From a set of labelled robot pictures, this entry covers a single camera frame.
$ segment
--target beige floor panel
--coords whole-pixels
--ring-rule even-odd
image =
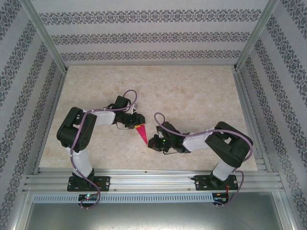
[[[40,167],[71,167],[56,133],[71,107],[95,109],[114,103],[128,89],[138,92],[138,113],[146,118],[147,137],[156,133],[161,112],[181,133],[200,132],[225,121],[247,134],[235,82],[226,66],[71,66],[49,132]],[[132,92],[127,94],[132,101]],[[88,146],[94,168],[212,170],[219,157],[211,149],[165,156],[147,148],[136,130],[95,127]],[[255,159],[241,169],[257,170]]]

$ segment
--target aluminum frame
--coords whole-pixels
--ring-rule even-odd
[[[254,146],[255,146],[254,157],[255,157],[256,161],[257,161],[257,158],[262,159],[263,163],[265,165],[265,170],[268,171],[268,172],[272,172],[272,168],[271,168],[271,165],[270,165],[270,162],[269,162],[269,158],[268,158],[267,152],[265,151],[265,147],[263,145],[262,138],[261,138],[260,132],[258,130],[256,118],[255,118],[255,115],[253,113],[250,101],[248,100],[247,91],[244,87],[241,73],[240,73],[240,71],[236,71],[236,69],[234,67],[232,68],[232,71],[233,71],[233,75],[234,75],[234,80],[235,80],[239,100],[240,100],[240,103],[241,103],[241,108],[242,108],[242,111],[243,111],[243,116],[244,116],[245,123],[246,123],[247,129],[248,129],[248,134],[250,135],[250,137],[254,141]]]
[[[285,195],[283,183],[277,172],[246,171],[240,193],[272,192],[275,205],[284,230],[297,230],[292,211]],[[110,191],[105,194],[205,194],[224,191],[196,191],[190,178],[197,174],[209,175],[210,171],[175,171],[175,170],[96,170],[97,176],[111,176]],[[62,195],[86,194],[68,192],[67,183],[71,169],[41,168],[38,175],[26,177],[21,200],[13,220],[12,230],[26,227],[31,205],[36,194]],[[236,174],[238,183],[241,174]]]
[[[62,74],[66,74],[67,66],[59,53],[56,45],[54,44],[51,36],[49,35],[42,19],[38,15],[33,3],[31,0],[20,0],[22,7],[24,8],[25,12],[29,16],[31,22],[33,23],[35,29],[37,30],[38,34],[40,35],[41,39],[45,43],[48,51],[52,55],[53,59],[55,60],[58,68],[60,69]]]
[[[248,41],[246,42],[238,61],[236,62],[236,69],[241,69],[244,66],[244,62],[248,58],[253,46],[255,45],[258,37],[260,36],[265,24],[269,20],[270,16],[272,15],[273,11],[275,10],[279,0],[269,0],[266,4],[265,8],[260,15],[252,33],[250,34]]]
[[[46,142],[47,142],[49,131],[50,131],[50,128],[51,128],[51,125],[52,125],[52,121],[53,121],[54,115],[55,115],[57,107],[58,107],[59,98],[60,98],[60,96],[62,94],[62,90],[63,90],[64,83],[65,83],[65,80],[66,80],[66,76],[67,76],[66,72],[63,73],[62,76],[61,76],[61,80],[60,80],[60,84],[59,84],[59,89],[57,91],[57,95],[56,95],[56,98],[55,98],[55,103],[53,105],[53,108],[52,108],[52,111],[51,111],[51,114],[50,114],[50,120],[49,120],[49,122],[47,124],[46,134],[45,134],[44,139],[43,139],[42,148],[40,149],[40,152],[38,154],[37,164],[36,164],[36,166],[34,168],[33,174],[38,174],[38,172],[39,172],[39,163],[40,163],[40,160],[42,159],[42,156],[43,156],[43,152],[44,152],[44,149],[45,149],[45,145],[46,145]]]

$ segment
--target black damask pattern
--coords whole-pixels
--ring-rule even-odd
[[[21,4],[18,0],[7,0],[0,10],[0,41],[3,40],[11,23],[16,18],[17,13],[21,9]]]
[[[282,0],[293,21],[301,30],[303,37],[307,39],[307,7],[301,0]]]
[[[170,22],[255,22],[261,10],[153,10],[40,13],[45,25]]]
[[[38,151],[37,151],[37,154],[36,154],[35,162],[34,162],[34,164],[33,164],[32,173],[34,173],[35,167],[36,167],[36,165],[37,165],[40,151],[41,151],[41,149],[44,147],[44,146],[43,146],[43,142],[44,142],[44,138],[45,138],[45,135],[46,135],[46,132],[47,132],[48,123],[49,123],[49,120],[50,120],[50,118],[51,118],[51,113],[52,113],[53,105],[54,105],[54,102],[55,102],[55,100],[56,100],[56,98],[57,98],[57,92],[58,92],[60,83],[61,83],[61,79],[59,79],[58,86],[57,86],[57,89],[56,89],[56,93],[55,93],[54,98],[53,98],[53,103],[52,103],[52,105],[51,105],[51,109],[50,109],[50,112],[49,112],[49,116],[48,116],[48,119],[47,119],[47,121],[46,121],[45,129],[44,129],[44,132],[43,132],[43,135],[42,135],[42,139],[41,139],[40,144],[39,144],[39,148],[38,148]]]
[[[0,109],[35,34],[36,29],[32,22],[29,21],[0,75]]]
[[[298,123],[298,119],[296,118],[295,112],[288,100],[286,91],[283,89],[282,82],[279,80],[273,63],[260,38],[255,43],[254,47],[258,53],[259,59],[261,60],[264,71],[268,76],[268,80],[271,83],[272,90],[276,96],[287,126],[290,129],[290,133],[293,136],[292,139],[295,141],[295,146],[298,148],[298,153],[301,155],[301,159],[304,162],[304,167],[307,167],[307,138],[301,130],[302,127]]]
[[[254,85],[255,92],[257,94],[257,99],[262,108],[263,115],[266,119],[266,123],[277,151],[277,156],[279,157],[279,161],[281,162],[281,167],[285,174],[286,180],[289,183],[289,188],[291,189],[291,194],[294,198],[294,202],[296,203],[296,209],[300,213],[300,218],[303,220],[303,226],[307,228],[307,204],[306,199],[303,197],[303,191],[299,187],[300,184],[297,182],[297,175],[294,173],[294,168],[292,167],[292,163],[289,160],[289,156],[286,148],[284,147],[283,139],[280,136],[280,132],[278,131],[278,126],[276,125],[275,118],[272,114],[272,110],[268,104],[267,97],[265,96],[263,87],[259,80],[257,71],[250,57],[247,58],[246,67],[249,72],[249,76]]]
[[[245,87],[245,89],[246,89],[246,93],[247,93],[248,98],[249,98],[250,107],[251,107],[251,109],[253,110],[253,113],[254,113],[254,118],[255,118],[256,123],[257,123],[257,128],[258,128],[258,131],[259,131],[259,133],[260,133],[260,137],[261,137],[261,140],[262,140],[262,143],[263,143],[265,152],[266,152],[267,157],[268,157],[268,159],[269,159],[269,163],[270,163],[271,169],[274,171],[274,168],[273,168],[273,165],[272,165],[272,161],[271,161],[271,158],[270,158],[270,156],[269,156],[269,154],[268,154],[268,149],[267,149],[267,146],[266,146],[266,144],[265,144],[265,141],[264,141],[264,138],[263,138],[263,134],[262,134],[262,131],[261,131],[261,128],[260,128],[260,124],[259,124],[258,118],[256,117],[256,112],[255,112],[253,103],[252,103],[252,101],[250,100],[250,95],[249,95],[249,93],[248,93],[248,88],[247,88],[246,83],[245,83],[245,81],[244,81],[242,71],[240,71],[240,73],[241,73],[241,77],[242,77],[242,80],[243,80],[243,83],[244,83],[244,87]]]
[[[246,42],[249,32],[127,33],[53,35],[56,45],[157,43],[157,42]]]
[[[238,58],[241,50],[168,50],[61,53],[64,61]]]
[[[10,180],[10,187],[8,188],[7,194],[5,194],[4,196],[4,202],[2,203],[2,208],[0,210],[0,229],[5,229],[6,224],[8,223],[8,219],[11,214],[12,207],[14,205],[14,201],[16,199],[16,194],[18,193],[20,179],[22,177],[22,174],[24,173],[24,169],[28,161],[29,153],[32,148],[33,140],[35,139],[38,124],[40,122],[56,70],[57,70],[57,65],[55,61],[52,61],[48,74],[46,76],[45,83],[43,85],[43,89],[40,93],[34,114],[32,116],[32,120],[30,122],[30,126],[27,131],[21,152],[18,156],[18,161],[15,166],[14,173],[12,175],[12,179]]]
[[[291,74],[300,95],[302,96],[302,99],[305,101],[305,105],[307,106],[306,71],[303,69],[300,60],[295,55],[294,50],[290,46],[289,41],[287,40],[274,16],[269,19],[266,27],[271,35],[271,38],[275,42],[275,45],[283,58],[283,62],[287,66],[288,71]]]
[[[38,75],[42,69],[45,57],[47,56],[47,52],[47,47],[43,43],[40,46],[20,96],[18,97],[17,105],[15,106],[14,112],[12,113],[12,117],[9,121],[10,123],[7,125],[7,129],[4,131],[2,142],[0,143],[0,173],[2,172],[6,159],[11,151],[13,141],[16,138],[18,128],[32,95]]]

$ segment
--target patterned wallpaper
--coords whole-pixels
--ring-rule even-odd
[[[241,70],[270,164],[307,229],[307,3],[282,0]]]
[[[235,64],[266,3],[33,1],[68,66]]]
[[[61,73],[17,0],[0,3],[0,230],[31,174]]]

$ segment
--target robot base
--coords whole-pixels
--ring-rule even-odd
[[[109,176],[94,176],[94,170],[87,177],[89,180],[94,182],[101,192],[108,192],[110,187],[110,177]],[[91,192],[97,189],[87,182],[85,179],[72,174],[68,180],[67,191],[68,192]]]
[[[214,186],[211,183],[211,177],[209,175],[196,175],[192,180],[195,181],[196,191],[226,190],[227,185],[229,186],[229,190],[238,190],[238,183],[235,175],[229,175],[219,186]]]

